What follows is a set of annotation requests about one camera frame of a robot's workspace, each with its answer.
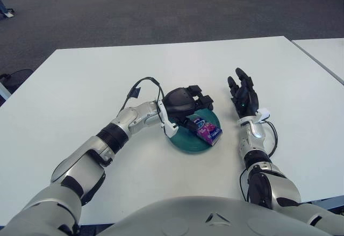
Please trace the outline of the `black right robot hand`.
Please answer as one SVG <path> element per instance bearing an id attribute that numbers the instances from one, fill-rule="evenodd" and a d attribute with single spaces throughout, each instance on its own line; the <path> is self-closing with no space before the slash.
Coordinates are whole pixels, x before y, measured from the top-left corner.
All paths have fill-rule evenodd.
<path id="1" fill-rule="evenodd" d="M 255 116 L 259 108 L 259 99 L 253 88 L 252 78 L 240 68 L 236 68 L 235 73 L 240 80 L 240 85 L 237 85 L 231 76 L 227 78 L 227 82 L 236 112 L 239 118 Z"/>

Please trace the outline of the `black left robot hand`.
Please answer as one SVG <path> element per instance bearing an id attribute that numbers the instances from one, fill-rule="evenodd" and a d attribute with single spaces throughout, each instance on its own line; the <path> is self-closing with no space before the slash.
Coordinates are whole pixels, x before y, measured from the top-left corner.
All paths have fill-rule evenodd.
<path id="1" fill-rule="evenodd" d="M 213 110 L 213 100 L 203 95 L 198 85 L 177 88 L 165 95 L 162 100 L 170 121 L 195 133 L 197 125 L 189 116 L 202 109 Z"/>

